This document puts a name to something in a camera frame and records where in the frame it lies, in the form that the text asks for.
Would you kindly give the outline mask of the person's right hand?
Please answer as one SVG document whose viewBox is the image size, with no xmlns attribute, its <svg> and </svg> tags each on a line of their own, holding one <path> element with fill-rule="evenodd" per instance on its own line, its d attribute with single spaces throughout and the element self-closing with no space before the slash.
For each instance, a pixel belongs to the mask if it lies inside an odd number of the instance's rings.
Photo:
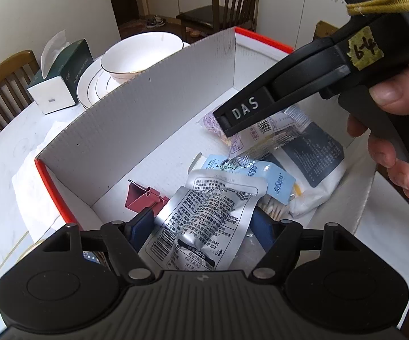
<svg viewBox="0 0 409 340">
<path fill-rule="evenodd" d="M 409 198 L 409 68 L 371 88 L 357 86 L 338 103 L 350 113 L 350 136 L 370 130 L 369 155 Z"/>
</svg>

